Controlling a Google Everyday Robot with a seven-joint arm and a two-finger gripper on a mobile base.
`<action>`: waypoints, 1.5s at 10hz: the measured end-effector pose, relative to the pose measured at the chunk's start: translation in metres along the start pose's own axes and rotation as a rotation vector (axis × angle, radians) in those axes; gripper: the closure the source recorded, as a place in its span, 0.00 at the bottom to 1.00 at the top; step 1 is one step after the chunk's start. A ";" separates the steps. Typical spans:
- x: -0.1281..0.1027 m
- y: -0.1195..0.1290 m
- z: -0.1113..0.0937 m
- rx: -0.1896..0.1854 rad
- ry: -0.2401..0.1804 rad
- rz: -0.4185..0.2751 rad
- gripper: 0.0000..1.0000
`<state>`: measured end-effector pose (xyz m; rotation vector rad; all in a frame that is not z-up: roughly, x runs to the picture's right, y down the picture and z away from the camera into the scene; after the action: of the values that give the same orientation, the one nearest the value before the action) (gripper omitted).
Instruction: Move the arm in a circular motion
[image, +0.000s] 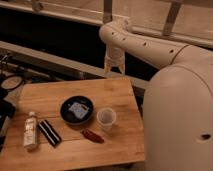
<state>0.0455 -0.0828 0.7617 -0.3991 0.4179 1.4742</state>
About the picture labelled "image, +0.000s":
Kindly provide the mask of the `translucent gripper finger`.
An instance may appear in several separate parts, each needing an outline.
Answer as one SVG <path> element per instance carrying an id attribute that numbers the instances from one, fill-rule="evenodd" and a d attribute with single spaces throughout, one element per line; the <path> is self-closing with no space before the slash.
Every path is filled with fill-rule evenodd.
<path id="1" fill-rule="evenodd" d="M 121 74 L 125 75 L 125 64 L 121 64 L 119 65 L 119 71 L 121 72 Z"/>
<path id="2" fill-rule="evenodd" d="M 111 66 L 109 66 L 107 63 L 104 63 L 104 75 L 107 76 L 108 73 L 111 71 Z"/>

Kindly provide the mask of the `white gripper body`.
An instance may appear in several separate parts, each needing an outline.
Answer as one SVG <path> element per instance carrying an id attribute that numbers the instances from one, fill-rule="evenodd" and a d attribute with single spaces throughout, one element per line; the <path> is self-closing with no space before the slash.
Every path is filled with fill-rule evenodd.
<path id="1" fill-rule="evenodd" d="M 108 67 L 120 67 L 125 64 L 125 52 L 115 46 L 107 45 L 105 65 Z"/>

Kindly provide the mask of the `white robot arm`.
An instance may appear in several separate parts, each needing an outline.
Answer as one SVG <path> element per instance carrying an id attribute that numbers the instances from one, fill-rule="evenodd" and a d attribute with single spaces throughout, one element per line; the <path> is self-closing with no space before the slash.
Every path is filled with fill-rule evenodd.
<path id="1" fill-rule="evenodd" d="M 106 45 L 104 58 L 105 73 L 113 67 L 125 73 L 125 53 L 161 69 L 171 65 L 180 56 L 189 57 L 199 47 L 132 33 L 129 20 L 120 19 L 103 24 L 99 36 Z"/>

